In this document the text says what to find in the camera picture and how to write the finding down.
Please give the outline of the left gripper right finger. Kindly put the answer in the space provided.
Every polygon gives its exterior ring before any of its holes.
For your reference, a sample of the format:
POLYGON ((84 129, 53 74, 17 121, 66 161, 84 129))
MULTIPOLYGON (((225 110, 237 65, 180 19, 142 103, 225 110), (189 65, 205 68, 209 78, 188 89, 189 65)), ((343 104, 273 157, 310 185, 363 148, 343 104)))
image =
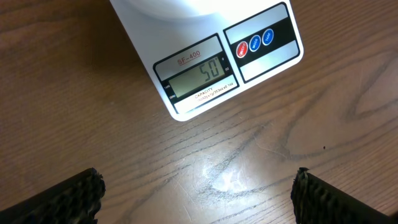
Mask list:
POLYGON ((299 224, 397 224, 387 216, 299 168, 290 194, 299 224))

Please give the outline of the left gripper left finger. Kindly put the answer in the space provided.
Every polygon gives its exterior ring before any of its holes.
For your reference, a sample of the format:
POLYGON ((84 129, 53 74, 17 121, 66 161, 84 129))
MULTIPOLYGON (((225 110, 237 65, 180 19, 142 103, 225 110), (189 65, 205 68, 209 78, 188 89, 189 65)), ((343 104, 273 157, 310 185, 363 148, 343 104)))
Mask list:
POLYGON ((89 168, 1 211, 1 223, 97 224, 106 191, 103 176, 89 168))

